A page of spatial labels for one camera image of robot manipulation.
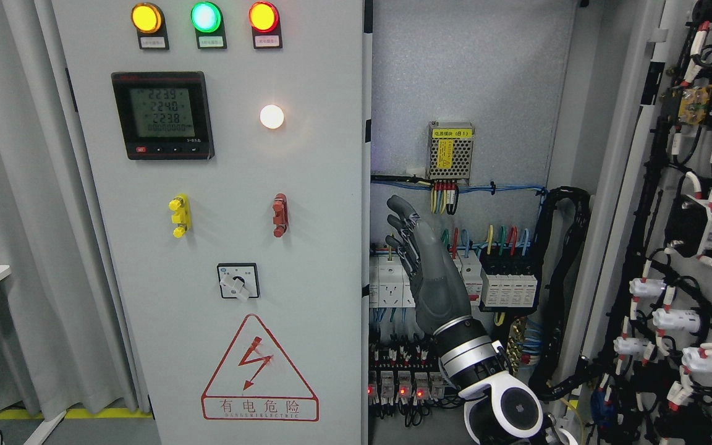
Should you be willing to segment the grey robotic right hand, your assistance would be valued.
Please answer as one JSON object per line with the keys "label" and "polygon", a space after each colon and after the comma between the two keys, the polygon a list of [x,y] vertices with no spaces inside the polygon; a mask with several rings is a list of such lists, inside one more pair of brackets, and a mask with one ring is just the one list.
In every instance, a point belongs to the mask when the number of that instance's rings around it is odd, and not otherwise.
{"label": "grey robotic right hand", "polygon": [[464,281],[431,225],[399,195],[392,195],[387,206],[392,211],[387,221],[398,237],[388,235],[385,243],[399,255],[410,279],[419,328],[436,335],[458,319],[471,316]]}

